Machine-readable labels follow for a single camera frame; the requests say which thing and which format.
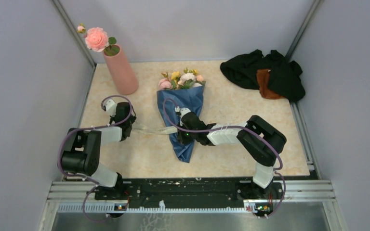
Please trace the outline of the blue wrapping paper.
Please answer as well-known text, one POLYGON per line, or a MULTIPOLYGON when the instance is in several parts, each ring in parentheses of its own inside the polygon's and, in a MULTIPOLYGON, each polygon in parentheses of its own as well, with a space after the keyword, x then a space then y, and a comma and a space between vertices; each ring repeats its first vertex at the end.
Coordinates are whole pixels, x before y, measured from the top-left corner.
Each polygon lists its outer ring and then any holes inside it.
MULTIPOLYGON (((165 126, 170 127, 171 120, 175 124, 179 124, 180 117, 175 113, 175 107, 186 107, 200 115, 203 107, 203 87, 195 87, 183 90, 159 90, 157 91, 157 106, 165 126)), ((172 144, 173 151, 179 161, 189 163, 194 148, 194 141, 183 145, 177 140, 177 133, 169 135, 169 140, 172 144)))

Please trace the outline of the cream ribbon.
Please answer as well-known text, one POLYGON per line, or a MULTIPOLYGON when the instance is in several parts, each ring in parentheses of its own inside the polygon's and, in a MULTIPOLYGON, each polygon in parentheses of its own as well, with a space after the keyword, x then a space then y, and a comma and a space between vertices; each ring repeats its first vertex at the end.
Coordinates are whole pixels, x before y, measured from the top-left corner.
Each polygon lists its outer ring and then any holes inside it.
POLYGON ((170 135, 177 133, 177 128, 174 126, 170 127, 163 127, 163 128, 150 128, 144 124, 133 124, 132 126, 133 130, 136 130, 138 132, 141 132, 143 134, 149 134, 149 135, 170 135))

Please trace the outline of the mixed flower bouquet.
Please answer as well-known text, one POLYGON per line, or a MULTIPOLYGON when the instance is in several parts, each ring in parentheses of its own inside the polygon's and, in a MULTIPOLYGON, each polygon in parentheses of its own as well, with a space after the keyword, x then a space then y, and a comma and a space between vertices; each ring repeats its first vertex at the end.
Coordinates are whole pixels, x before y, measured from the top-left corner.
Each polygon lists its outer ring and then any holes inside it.
POLYGON ((158 82, 160 90, 186 90, 205 86, 206 80, 196 69, 188 69, 183 72, 162 73, 163 78, 158 82))

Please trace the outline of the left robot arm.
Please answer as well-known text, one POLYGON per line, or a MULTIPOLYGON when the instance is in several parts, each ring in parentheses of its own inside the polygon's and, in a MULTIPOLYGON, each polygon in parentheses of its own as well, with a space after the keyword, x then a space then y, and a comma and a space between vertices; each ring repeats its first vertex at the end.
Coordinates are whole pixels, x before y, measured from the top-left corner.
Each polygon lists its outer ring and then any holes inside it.
POLYGON ((100 163, 100 151, 104 144, 126 140, 136 116, 129 102, 108 100, 102 108, 110 116, 107 125, 69 130, 60 153, 60 168, 69 175, 106 187, 109 196, 120 199, 125 193, 122 175, 100 163))

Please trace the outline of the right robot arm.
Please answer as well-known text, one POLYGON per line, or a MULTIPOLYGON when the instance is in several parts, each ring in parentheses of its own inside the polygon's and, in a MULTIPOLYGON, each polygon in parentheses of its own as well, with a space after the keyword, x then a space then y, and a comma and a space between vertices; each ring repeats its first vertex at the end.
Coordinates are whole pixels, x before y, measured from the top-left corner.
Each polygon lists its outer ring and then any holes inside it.
POLYGON ((252 177, 252 193, 257 198, 265 198, 271 192, 270 184, 274 173, 283 164, 280 153, 283 151, 287 138, 276 128, 258 115, 253 115, 239 125, 205 124, 187 108, 176 113, 180 122, 177 140, 181 144, 197 141, 203 146, 221 144, 240 144, 256 161, 255 173, 252 177))

